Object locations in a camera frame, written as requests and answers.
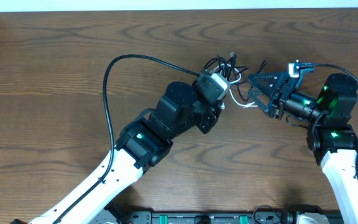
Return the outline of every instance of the robotic arm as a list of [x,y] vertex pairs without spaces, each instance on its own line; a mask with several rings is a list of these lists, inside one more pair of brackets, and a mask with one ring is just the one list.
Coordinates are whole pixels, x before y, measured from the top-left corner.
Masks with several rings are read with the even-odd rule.
[[222,99],[229,87],[230,83],[221,74],[207,71],[201,72],[192,85],[169,84],[155,109],[143,110],[121,131],[112,165],[109,166],[109,152],[98,168],[66,198],[30,223],[89,223],[119,192],[169,153],[173,138],[193,126],[208,133],[224,108]]
[[[304,73],[317,66],[339,68],[347,75],[330,75],[314,99],[298,91],[298,87]],[[358,223],[358,138],[348,124],[357,102],[358,79],[334,65],[297,60],[289,63],[287,72],[253,74],[248,81],[252,85],[249,97],[267,116],[281,119],[288,113],[298,121],[310,123],[303,126],[308,132],[308,147],[333,187],[344,223]],[[260,100],[261,95],[268,96],[267,105]]]

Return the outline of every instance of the white background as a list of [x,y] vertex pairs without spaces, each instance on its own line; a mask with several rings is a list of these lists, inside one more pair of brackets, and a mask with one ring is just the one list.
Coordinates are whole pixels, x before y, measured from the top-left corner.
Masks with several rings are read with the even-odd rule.
[[0,12],[358,7],[358,0],[0,0]]

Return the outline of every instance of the white cable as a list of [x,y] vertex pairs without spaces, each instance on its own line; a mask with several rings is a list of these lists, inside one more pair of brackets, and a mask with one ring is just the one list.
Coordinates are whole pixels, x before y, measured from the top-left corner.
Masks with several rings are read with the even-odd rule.
[[[217,69],[219,69],[219,65],[218,65],[217,67],[215,67],[214,69],[212,69],[212,70],[210,71],[210,73],[211,73],[211,74],[215,73],[215,71],[216,71]],[[234,68],[234,71],[237,72],[239,78],[238,78],[237,80],[234,80],[234,81],[230,82],[230,84],[235,84],[235,83],[237,83],[237,82],[239,82],[239,81],[241,80],[241,73],[240,73],[240,71],[238,71],[238,69],[236,69],[236,68]],[[233,101],[234,101],[237,105],[242,106],[242,108],[258,107],[258,105],[255,105],[255,104],[254,104],[255,102],[247,103],[247,104],[245,104],[245,105],[240,104],[240,103],[237,102],[237,100],[235,99],[235,97],[234,97],[233,92],[231,91],[231,89],[229,89],[229,91],[230,91],[230,95],[231,95],[231,98],[233,99]]]

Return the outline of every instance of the wood grain surface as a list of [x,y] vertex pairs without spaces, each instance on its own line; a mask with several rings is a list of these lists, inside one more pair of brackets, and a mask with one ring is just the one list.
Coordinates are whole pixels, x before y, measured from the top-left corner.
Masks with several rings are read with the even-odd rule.
[[[358,9],[0,13],[0,223],[39,216],[107,154],[101,86],[113,58],[146,54],[199,71],[232,51],[250,71],[263,59],[266,72],[300,59],[358,77]],[[317,96],[334,72],[318,69],[301,90]],[[155,107],[170,82],[193,80],[150,61],[120,61],[108,85],[115,137]],[[171,153],[115,202],[155,211],[295,203],[337,210],[305,130],[225,103],[209,134],[193,128],[175,139]],[[352,116],[358,135],[358,103]]]

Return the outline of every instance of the wooden tabletop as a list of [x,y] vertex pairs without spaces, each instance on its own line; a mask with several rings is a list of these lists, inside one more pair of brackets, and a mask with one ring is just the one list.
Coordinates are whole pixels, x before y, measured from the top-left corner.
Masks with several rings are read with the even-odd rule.
[[[358,9],[0,13],[0,223],[43,214],[105,157],[101,90],[113,58],[145,54],[199,71],[232,51],[250,72],[263,59],[265,72],[300,59],[358,77]],[[301,91],[317,96],[334,72],[318,69]],[[154,108],[169,83],[193,80],[154,62],[120,61],[108,85],[115,137]],[[193,128],[175,139],[170,154],[115,202],[155,211],[337,209],[304,129],[225,103],[210,133]],[[358,103],[350,123],[358,135]]]

